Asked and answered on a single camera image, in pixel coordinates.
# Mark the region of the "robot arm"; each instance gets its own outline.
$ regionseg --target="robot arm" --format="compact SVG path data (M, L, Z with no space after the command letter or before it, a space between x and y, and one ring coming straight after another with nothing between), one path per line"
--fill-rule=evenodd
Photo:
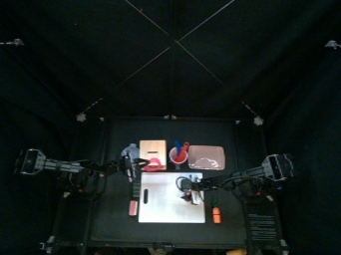
M22 150L15 163L15 173L22 175L38 175L42 171L59 174L59 184L63 189L85 192L94 190L91 187L97 179L122 171L130 178L136 177L136 171L150 163L149 160L137 158L132 160L127 154L118 161L98 165L91 160L61 161L51 159L37 148Z
M220 175L212 178L205 178L198 181L182 179L180 189L190 189L193 191L210 191L218 188L226 190L234 189L245 180L261 180L279 182L293 176L293 162L289 154L269 155L261 166L247 171L238 171L233 174Z

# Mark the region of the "black curtain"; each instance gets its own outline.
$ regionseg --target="black curtain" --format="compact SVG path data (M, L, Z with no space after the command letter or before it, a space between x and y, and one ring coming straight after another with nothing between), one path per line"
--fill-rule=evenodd
M280 204L295 254L339 254L341 249L340 74L341 52L331 49L267 125L271 151L296 156L296 177Z
M21 50L0 48L0 254L7 255L39 254L58 204L54 178L14 174L19 152L35 147L69 159L74 135L66 105L18 57Z

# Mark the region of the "black table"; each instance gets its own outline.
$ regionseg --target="black table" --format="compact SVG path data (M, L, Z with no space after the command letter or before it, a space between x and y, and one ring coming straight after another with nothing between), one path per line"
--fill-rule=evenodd
M81 125L71 159L89 158L106 163L121 156L130 143L140 144L142 139L165 139L168 151L176 139L192 145L222 146L225 171L204 170L204 178L260 166L267 157L263 128L251 121L115 118ZM182 166L181 171L193 170ZM140 223L140 217L129 215L133 194L127 177L115 173L101 186L102 194L91 205L85 201L65 201L65 211L73 213L65 213L57 222L58 245L153 247L160 244L205 249L247 246L243 206L232 192L205 193L205 223ZM212 221L214 196L218 196L221 224Z

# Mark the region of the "white sheet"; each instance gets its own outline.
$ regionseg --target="white sheet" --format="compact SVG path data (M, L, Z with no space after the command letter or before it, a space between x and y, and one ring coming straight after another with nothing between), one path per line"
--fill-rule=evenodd
M204 202L193 205L185 201L176 186L178 177L202 178L200 172L144 172L140 222L205 223ZM145 194L149 191L149 202Z

